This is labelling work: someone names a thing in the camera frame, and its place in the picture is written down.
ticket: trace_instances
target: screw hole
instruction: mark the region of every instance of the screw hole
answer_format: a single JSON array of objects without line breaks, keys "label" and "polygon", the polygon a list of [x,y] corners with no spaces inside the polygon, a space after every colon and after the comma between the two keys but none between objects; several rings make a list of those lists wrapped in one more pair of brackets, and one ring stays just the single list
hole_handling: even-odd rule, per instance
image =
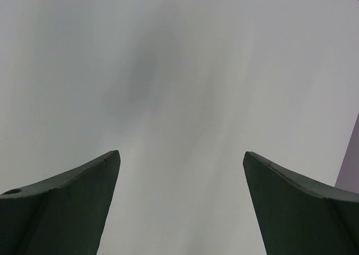
[{"label": "screw hole", "polygon": [[10,191],[3,193],[3,195],[15,194],[15,193],[19,193],[19,192],[21,192],[21,189],[11,189]]}]

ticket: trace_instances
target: white background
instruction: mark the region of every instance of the white background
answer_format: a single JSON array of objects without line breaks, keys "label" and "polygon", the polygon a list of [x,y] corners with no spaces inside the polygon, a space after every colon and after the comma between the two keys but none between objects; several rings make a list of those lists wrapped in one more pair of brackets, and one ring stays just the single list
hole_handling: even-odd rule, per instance
[{"label": "white background", "polygon": [[356,0],[0,0],[0,190],[111,149],[99,255],[265,254],[242,159],[334,184]]}]

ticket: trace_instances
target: white surface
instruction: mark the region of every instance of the white surface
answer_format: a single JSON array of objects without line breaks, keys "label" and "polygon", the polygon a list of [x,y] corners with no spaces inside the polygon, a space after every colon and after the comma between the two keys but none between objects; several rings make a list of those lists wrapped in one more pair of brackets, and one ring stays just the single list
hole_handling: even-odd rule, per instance
[{"label": "white surface", "polygon": [[0,190],[119,149],[99,255],[264,254],[251,150],[334,184],[356,0],[0,0]]}]

